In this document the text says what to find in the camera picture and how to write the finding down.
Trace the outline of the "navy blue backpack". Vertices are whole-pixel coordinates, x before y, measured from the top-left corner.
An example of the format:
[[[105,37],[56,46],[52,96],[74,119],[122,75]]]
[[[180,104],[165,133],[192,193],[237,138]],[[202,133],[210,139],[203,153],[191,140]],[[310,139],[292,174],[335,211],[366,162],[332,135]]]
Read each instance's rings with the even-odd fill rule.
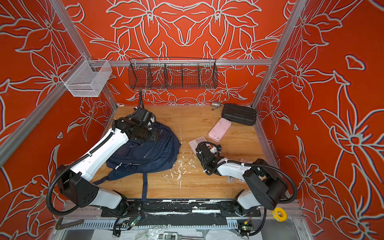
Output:
[[[155,123],[159,138],[155,142],[129,140],[106,161],[112,171],[95,181],[100,185],[105,181],[116,181],[133,174],[143,175],[142,202],[147,201],[148,174],[172,169],[177,161],[181,143],[175,133],[162,123]]]

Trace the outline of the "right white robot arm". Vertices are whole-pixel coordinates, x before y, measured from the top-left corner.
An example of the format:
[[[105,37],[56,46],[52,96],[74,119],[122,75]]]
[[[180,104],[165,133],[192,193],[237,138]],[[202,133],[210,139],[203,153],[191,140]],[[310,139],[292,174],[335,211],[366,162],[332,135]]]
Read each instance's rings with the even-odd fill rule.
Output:
[[[247,184],[249,189],[238,193],[231,205],[243,216],[253,207],[274,210],[278,204],[289,204],[297,199],[298,188],[293,179],[263,159],[242,163],[221,156],[222,147],[211,142],[197,144],[196,155],[208,175],[232,177]]]

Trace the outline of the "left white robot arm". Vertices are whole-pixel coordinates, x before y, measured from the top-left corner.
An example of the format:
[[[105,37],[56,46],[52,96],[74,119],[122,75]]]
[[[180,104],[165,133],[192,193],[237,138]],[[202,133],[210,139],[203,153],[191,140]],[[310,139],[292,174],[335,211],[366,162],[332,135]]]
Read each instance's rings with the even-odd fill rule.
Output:
[[[48,188],[46,205],[56,216],[68,215],[78,208],[97,207],[115,218],[129,215],[129,204],[124,195],[105,190],[91,183],[100,167],[124,144],[133,139],[140,142],[155,142],[158,131],[154,128],[156,117],[138,120],[133,115],[113,120],[112,127],[89,151],[71,164],[61,165],[56,170],[56,177]],[[75,206],[70,210],[59,211],[53,204],[53,191],[59,191]]]

